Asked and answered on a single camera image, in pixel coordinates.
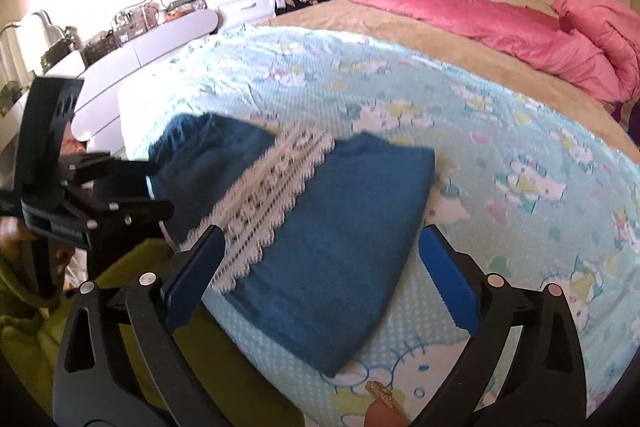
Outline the right hand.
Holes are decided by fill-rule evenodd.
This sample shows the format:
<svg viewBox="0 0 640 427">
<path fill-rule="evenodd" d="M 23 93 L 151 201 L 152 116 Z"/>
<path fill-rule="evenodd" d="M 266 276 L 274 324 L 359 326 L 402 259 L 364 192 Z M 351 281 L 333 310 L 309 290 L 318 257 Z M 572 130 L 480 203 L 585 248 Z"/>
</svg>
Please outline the right hand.
<svg viewBox="0 0 640 427">
<path fill-rule="evenodd" d="M 410 419 L 390 389 L 379 381 L 368 381 L 366 390 L 373 399 L 364 414 L 364 427 L 408 427 Z"/>
</svg>

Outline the green sleeve right forearm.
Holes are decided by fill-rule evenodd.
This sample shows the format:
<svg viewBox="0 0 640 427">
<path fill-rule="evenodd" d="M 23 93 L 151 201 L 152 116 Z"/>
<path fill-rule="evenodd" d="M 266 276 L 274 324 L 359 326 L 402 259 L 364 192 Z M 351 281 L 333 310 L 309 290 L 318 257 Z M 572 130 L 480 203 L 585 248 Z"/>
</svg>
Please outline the green sleeve right forearm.
<svg viewBox="0 0 640 427">
<path fill-rule="evenodd" d="M 194 375 L 235 426 L 295 427 L 303 413 L 258 372 L 204 306 L 174 340 Z"/>
</svg>

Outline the left hand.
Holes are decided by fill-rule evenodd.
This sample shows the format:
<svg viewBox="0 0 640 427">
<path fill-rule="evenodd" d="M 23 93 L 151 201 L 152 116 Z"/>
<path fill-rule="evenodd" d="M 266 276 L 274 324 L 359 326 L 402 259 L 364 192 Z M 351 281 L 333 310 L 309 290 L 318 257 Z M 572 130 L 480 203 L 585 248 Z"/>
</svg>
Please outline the left hand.
<svg viewBox="0 0 640 427">
<path fill-rule="evenodd" d="M 1 257 L 11 265 L 14 272 L 23 269 L 23 246 L 35 242 L 37 236 L 32 234 L 21 219 L 2 217 L 0 222 Z"/>
</svg>

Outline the green sleeve left forearm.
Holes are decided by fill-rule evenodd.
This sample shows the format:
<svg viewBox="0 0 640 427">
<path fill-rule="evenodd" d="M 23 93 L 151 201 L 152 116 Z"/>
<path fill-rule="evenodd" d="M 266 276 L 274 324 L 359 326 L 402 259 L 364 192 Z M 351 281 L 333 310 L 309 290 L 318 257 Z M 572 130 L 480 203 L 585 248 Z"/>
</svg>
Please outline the green sleeve left forearm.
<svg viewBox="0 0 640 427">
<path fill-rule="evenodd" d="M 163 268 L 172 254 L 163 239 L 143 242 L 98 277 L 102 288 L 126 286 L 138 276 Z M 52 412 L 53 376 L 73 301 L 62 294 L 44 299 L 26 287 L 23 269 L 16 273 L 1 257 L 1 352 L 29 394 Z"/>
</svg>

